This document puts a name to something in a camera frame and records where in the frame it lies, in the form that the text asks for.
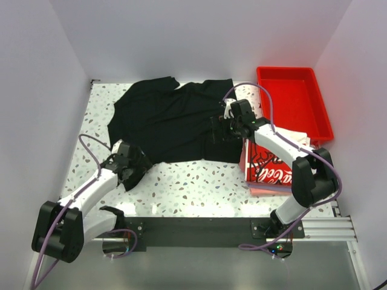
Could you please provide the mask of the black t-shirt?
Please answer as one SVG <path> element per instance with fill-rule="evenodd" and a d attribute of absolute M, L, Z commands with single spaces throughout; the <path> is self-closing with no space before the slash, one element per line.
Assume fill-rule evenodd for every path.
<path fill-rule="evenodd" d="M 114 104 L 109 141 L 141 148 L 152 164 L 183 161 L 239 163 L 242 140 L 213 141 L 211 119 L 223 115 L 232 79 L 180 86 L 173 77 L 133 84 Z"/>

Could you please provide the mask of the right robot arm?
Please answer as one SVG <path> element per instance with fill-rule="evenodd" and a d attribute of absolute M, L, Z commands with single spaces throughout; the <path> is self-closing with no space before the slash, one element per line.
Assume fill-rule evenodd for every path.
<path fill-rule="evenodd" d="M 272 211 L 268 232 L 284 237 L 311 207 L 342 191 L 329 151 L 314 150 L 280 134 L 270 120 L 256 118 L 248 100 L 226 101 L 224 114 L 210 119 L 213 140 L 249 140 L 274 154 L 291 168 L 291 196 Z"/>

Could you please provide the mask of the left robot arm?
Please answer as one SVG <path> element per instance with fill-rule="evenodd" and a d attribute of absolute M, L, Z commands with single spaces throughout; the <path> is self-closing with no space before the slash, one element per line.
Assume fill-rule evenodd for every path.
<path fill-rule="evenodd" d="M 122 210 L 104 205 L 97 216 L 89 213 L 119 185 L 125 190 L 133 189 L 151 167 L 151 161 L 139 146 L 122 140 L 115 143 L 110 156 L 80 188 L 57 202 L 47 201 L 41 206 L 32 250 L 71 263 L 84 244 L 97 236 L 103 233 L 121 236 L 126 228 Z"/>

